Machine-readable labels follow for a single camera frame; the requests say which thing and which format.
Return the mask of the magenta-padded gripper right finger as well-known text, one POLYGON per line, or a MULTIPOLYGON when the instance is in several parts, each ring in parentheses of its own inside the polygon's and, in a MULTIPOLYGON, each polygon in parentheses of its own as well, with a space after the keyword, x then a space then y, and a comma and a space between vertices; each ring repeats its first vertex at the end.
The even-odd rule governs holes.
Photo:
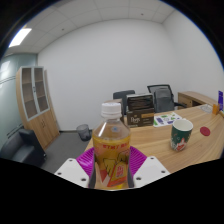
POLYGON ((130 147, 128 186, 130 188, 140 188, 154 181, 157 181, 170 172, 155 157, 147 157, 133 146, 130 147))

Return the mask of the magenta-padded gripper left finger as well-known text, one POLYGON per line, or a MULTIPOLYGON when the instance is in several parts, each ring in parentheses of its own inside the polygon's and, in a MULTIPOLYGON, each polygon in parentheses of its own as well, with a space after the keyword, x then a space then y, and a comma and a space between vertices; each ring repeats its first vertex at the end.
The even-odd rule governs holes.
POLYGON ((76 159, 67 159, 55 175, 78 186, 93 189, 96 184, 94 149, 88 149, 76 159))

